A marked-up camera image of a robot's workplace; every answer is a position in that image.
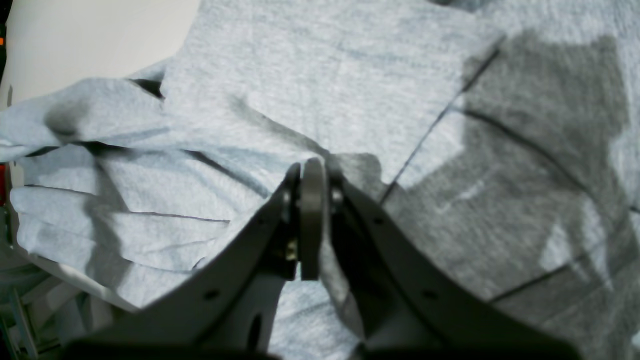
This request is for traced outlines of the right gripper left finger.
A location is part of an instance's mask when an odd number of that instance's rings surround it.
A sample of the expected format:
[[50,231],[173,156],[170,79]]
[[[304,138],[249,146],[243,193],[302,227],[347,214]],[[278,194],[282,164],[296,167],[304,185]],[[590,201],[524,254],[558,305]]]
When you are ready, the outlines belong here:
[[301,166],[204,269],[146,308],[72,342],[67,360],[272,360],[268,353],[281,291],[297,263],[287,244],[297,230]]

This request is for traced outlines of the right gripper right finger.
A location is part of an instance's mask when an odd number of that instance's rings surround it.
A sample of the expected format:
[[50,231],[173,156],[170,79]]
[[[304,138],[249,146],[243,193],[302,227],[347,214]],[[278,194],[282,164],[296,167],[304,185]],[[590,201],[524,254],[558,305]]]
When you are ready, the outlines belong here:
[[425,258],[380,205],[327,171],[330,242],[349,285],[361,360],[578,360],[571,344],[516,321]]

